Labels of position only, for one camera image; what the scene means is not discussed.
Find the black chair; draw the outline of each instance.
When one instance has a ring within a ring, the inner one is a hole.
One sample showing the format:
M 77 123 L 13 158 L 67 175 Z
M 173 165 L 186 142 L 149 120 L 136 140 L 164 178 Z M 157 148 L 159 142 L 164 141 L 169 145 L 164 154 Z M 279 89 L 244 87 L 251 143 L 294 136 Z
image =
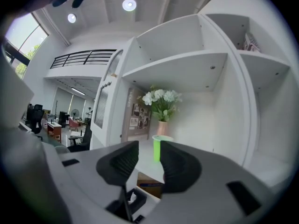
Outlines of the black chair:
M 35 105 L 34 110 L 43 110 L 43 106 L 42 105 Z
M 69 140 L 73 140 L 73 142 L 74 142 L 74 146 L 68 147 L 68 149 L 71 153 L 89 150 L 90 139 L 92 138 L 92 131 L 90 129 L 90 124 L 91 124 L 91 121 L 88 121 L 86 129 L 85 129 L 85 133 L 84 133 L 84 136 L 82 139 L 82 143 L 76 144 L 76 140 L 78 139 L 76 137 L 69 138 Z
M 34 134 L 38 134 L 42 130 L 41 121 L 44 113 L 42 105 L 35 105 L 33 109 L 27 110 L 27 126 L 31 128 Z

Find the window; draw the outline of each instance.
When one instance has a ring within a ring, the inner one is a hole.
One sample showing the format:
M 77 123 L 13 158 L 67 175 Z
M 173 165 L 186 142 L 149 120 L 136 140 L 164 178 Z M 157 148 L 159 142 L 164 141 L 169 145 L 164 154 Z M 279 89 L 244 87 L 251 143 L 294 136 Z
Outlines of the window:
M 4 44 L 8 62 L 22 79 L 33 55 L 48 34 L 32 14 L 14 20 L 6 33 Z

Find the fluorescent light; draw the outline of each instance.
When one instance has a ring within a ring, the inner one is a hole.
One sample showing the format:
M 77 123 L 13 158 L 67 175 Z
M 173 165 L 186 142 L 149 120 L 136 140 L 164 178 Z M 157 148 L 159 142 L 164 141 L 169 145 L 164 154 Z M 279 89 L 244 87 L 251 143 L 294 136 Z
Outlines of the fluorescent light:
M 122 7 L 128 12 L 134 11 L 136 8 L 135 0 L 124 0 L 122 2 Z
M 75 14 L 69 14 L 67 16 L 67 20 L 69 20 L 70 23 L 74 23 L 76 21 L 76 15 Z
M 76 92 L 78 92 L 78 93 L 80 93 L 81 95 L 85 95 L 84 93 L 82 93 L 82 92 L 76 90 L 75 88 L 72 88 L 72 90 L 73 90 L 73 91 L 76 91 Z

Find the desk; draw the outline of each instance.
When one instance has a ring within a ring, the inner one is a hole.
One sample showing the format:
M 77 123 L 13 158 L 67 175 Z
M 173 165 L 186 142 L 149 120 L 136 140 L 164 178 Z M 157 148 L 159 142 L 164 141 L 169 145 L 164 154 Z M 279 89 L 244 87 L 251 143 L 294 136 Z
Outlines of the desk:
M 59 135 L 59 142 L 61 143 L 61 125 L 55 122 L 47 122 L 47 134 L 49 135 L 49 132 L 53 133 L 53 136 L 58 136 Z
M 75 132 L 75 131 L 72 131 L 70 136 L 71 136 L 71 137 L 75 137 L 75 138 L 82 139 L 83 136 L 84 136 L 84 133 L 82 132 L 82 135 L 81 135 L 81 132 Z

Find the wooden desk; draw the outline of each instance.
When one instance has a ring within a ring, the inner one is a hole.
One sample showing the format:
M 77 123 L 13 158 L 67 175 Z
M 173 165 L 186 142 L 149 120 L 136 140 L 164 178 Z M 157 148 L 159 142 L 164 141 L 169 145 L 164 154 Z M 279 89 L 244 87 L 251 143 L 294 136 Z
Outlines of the wooden desk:
M 55 136 L 59 135 L 59 142 L 61 143 L 61 125 L 59 125 L 56 122 L 48 122 L 48 127 L 47 127 L 47 134 L 49 135 L 49 132 L 52 132 L 55 138 Z

